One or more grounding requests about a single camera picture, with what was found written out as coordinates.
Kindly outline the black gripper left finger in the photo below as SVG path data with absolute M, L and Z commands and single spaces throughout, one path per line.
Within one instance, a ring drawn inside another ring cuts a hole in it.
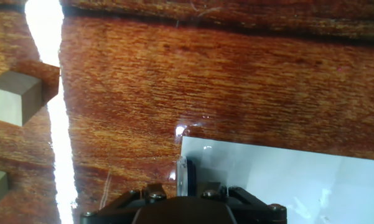
M 80 215 L 80 224 L 132 223 L 140 208 L 166 200 L 162 184 L 148 184 L 141 190 L 130 190 L 103 208 Z

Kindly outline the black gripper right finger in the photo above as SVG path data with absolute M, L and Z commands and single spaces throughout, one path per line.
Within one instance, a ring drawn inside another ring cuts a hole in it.
M 200 197 L 227 205 L 237 223 L 287 223 L 285 206 L 266 204 L 239 186 L 227 187 L 221 182 L 201 182 Z

